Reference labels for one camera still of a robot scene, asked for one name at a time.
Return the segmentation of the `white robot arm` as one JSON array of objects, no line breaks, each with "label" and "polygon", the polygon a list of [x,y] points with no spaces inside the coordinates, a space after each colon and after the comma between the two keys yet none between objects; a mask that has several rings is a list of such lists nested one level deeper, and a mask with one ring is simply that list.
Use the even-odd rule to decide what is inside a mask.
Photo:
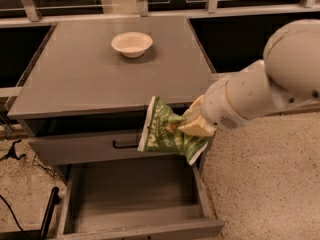
[{"label": "white robot arm", "polygon": [[201,137],[232,131],[319,96],[320,21],[298,20],[269,38],[261,60],[214,82],[186,111],[179,130]]}]

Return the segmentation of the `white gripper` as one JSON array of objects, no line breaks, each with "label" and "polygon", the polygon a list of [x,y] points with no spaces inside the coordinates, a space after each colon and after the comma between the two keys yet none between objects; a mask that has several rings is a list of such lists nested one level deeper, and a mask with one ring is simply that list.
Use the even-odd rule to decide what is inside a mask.
[{"label": "white gripper", "polygon": [[204,97],[199,96],[185,111],[185,120],[179,123],[178,130],[190,136],[209,137],[215,133],[215,128],[230,132],[247,126],[250,121],[231,105],[227,83],[227,77],[219,79]]}]

